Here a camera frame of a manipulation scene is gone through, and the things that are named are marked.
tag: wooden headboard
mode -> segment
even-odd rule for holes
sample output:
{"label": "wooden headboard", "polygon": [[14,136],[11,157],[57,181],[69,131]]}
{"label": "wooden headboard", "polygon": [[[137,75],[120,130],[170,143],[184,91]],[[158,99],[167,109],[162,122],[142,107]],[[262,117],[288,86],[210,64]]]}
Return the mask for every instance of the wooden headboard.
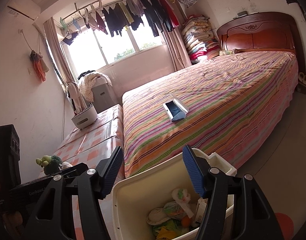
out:
{"label": "wooden headboard", "polygon": [[224,50],[293,52],[297,56],[299,72],[306,73],[299,30],[289,14],[251,14],[222,25],[216,33]]}

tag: green plush toy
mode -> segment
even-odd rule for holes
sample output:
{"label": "green plush toy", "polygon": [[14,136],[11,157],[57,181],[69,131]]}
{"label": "green plush toy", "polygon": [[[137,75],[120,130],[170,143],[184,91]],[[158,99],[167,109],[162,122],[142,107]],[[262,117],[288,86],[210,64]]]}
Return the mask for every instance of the green plush toy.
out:
{"label": "green plush toy", "polygon": [[37,158],[36,163],[44,168],[45,175],[60,171],[60,166],[63,163],[62,159],[56,155],[44,155],[42,159]]}

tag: window frame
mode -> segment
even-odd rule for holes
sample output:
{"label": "window frame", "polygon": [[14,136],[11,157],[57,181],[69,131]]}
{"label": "window frame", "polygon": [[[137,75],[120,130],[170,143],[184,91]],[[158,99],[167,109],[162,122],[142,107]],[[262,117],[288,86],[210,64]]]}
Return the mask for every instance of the window frame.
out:
{"label": "window frame", "polygon": [[[154,45],[154,46],[151,46],[151,47],[148,47],[148,48],[145,48],[145,49],[140,50],[140,48],[138,47],[138,45],[137,45],[137,43],[136,43],[136,40],[135,40],[135,38],[134,38],[134,35],[133,35],[133,33],[132,33],[130,27],[128,28],[128,30],[126,31],[126,33],[128,34],[128,37],[129,37],[129,39],[131,40],[131,43],[132,43],[132,45],[133,45],[133,48],[134,48],[135,52],[132,53],[132,54],[130,54],[130,55],[127,55],[127,56],[125,56],[125,57],[123,57],[123,58],[120,58],[120,59],[118,59],[118,60],[115,60],[115,61],[112,62],[112,63],[108,63],[108,61],[107,61],[107,59],[106,59],[106,56],[105,56],[105,54],[104,54],[104,52],[103,52],[103,49],[102,49],[102,47],[101,47],[101,45],[100,45],[100,43],[99,43],[99,40],[98,40],[98,38],[97,38],[95,32],[93,31],[93,36],[94,36],[94,38],[95,38],[95,40],[96,40],[96,43],[97,43],[97,45],[98,45],[98,48],[99,48],[99,50],[101,51],[101,54],[102,54],[102,56],[103,56],[103,59],[104,59],[104,61],[105,61],[105,63],[106,63],[105,66],[103,66],[103,67],[101,67],[101,68],[99,68],[99,69],[96,69],[96,70],[105,70],[105,69],[107,69],[107,68],[109,68],[109,67],[111,67],[111,66],[113,66],[113,65],[115,65],[115,64],[117,64],[117,63],[120,63],[121,61],[123,61],[123,60],[125,60],[125,59],[127,59],[127,58],[136,56],[136,55],[141,54],[141,53],[143,53],[143,52],[146,52],[146,51],[148,51],[148,50],[150,50],[150,49],[155,49],[155,48],[157,48],[157,47],[164,46],[164,45],[166,44],[164,35],[160,32],[160,30],[158,30],[159,37],[160,37],[160,39],[161,39],[162,44]],[[62,44],[62,45],[61,45],[61,48],[62,48],[62,51],[63,51],[63,53],[64,53],[64,56],[65,56],[67,62],[69,63],[69,65],[70,65],[70,67],[71,67],[71,69],[72,69],[72,71],[73,71],[75,77],[77,78],[79,75],[78,75],[78,73],[77,73],[76,67],[75,67],[75,65],[74,65],[74,61],[73,61],[73,59],[72,59],[72,57],[71,57],[71,54],[70,54],[70,51],[69,51],[69,49],[68,49],[68,45],[67,45],[67,44]]]}

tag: basket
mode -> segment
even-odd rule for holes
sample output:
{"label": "basket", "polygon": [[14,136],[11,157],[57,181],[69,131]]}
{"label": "basket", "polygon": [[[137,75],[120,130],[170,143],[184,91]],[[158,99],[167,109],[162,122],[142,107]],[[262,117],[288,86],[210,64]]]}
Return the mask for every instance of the basket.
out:
{"label": "basket", "polygon": [[[206,155],[193,149],[198,157],[208,160],[211,167],[217,167],[227,175],[235,176],[237,170],[217,153]],[[149,212],[165,203],[174,201],[171,197],[175,188],[186,188],[191,194],[190,203],[197,203],[200,196],[195,193],[189,174],[179,155],[128,179],[118,182],[112,189],[113,227],[117,240],[155,240],[152,226],[146,223]],[[234,196],[228,196],[226,218],[233,213]],[[175,240],[194,239],[198,228]]]}

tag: shoe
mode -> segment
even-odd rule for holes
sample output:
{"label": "shoe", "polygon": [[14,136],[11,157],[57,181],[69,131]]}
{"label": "shoe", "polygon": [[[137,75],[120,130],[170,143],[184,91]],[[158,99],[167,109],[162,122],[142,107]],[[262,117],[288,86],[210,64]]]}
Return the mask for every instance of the shoe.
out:
{"label": "shoe", "polygon": [[306,85],[306,75],[304,75],[302,83]]}
{"label": "shoe", "polygon": [[302,72],[299,73],[299,80],[302,82],[304,78],[304,74]]}

